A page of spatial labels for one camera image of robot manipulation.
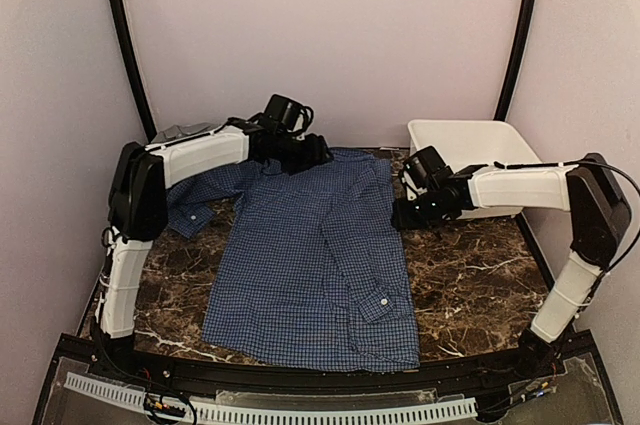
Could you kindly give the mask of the blue checked long sleeve shirt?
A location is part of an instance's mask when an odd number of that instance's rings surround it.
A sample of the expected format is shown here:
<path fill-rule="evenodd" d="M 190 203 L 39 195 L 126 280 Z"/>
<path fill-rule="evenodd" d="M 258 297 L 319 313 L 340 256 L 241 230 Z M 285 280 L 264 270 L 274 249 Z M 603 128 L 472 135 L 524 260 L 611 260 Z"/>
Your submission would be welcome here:
<path fill-rule="evenodd" d="M 214 217 L 211 202 L 225 198 L 235 218 L 202 325 L 205 342 L 321 371 L 418 366 L 388 160 L 338 148 L 330 162 L 294 175 L 277 161 L 216 168 L 168 191 L 170 228 L 195 236 Z"/>

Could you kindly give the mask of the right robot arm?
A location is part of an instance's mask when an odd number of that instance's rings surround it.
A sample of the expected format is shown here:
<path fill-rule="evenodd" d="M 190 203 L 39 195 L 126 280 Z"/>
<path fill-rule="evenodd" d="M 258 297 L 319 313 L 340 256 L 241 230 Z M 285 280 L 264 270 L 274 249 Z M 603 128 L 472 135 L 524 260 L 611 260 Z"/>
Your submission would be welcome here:
<path fill-rule="evenodd" d="M 494 162 L 453 171 L 429 146 L 411 155 L 401 168 L 404 195 L 394 203 L 392 224 L 398 230 L 424 229 L 468 211 L 501 207 L 570 214 L 567 262 L 510 358 L 511 371 L 530 379 L 560 352 L 567 329 L 627 255 L 619 248 L 631 224 L 632 208 L 618 181 L 629 178 L 599 153 L 568 162 Z"/>

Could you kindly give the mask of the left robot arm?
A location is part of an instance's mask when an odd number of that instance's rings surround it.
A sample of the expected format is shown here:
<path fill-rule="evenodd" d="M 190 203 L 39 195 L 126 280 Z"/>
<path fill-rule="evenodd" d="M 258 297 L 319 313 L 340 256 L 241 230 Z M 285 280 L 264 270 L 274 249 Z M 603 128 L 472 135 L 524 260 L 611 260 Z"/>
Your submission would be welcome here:
<path fill-rule="evenodd" d="M 134 335 L 134 311 L 142 270 L 153 242 L 168 224 L 167 190 L 218 167 L 276 160 L 288 174 L 332 159 L 316 134 L 262 126 L 232 117 L 216 128 L 140 145 L 126 144 L 109 192 L 108 226 L 102 234 L 106 260 L 91 336 L 98 343 Z"/>

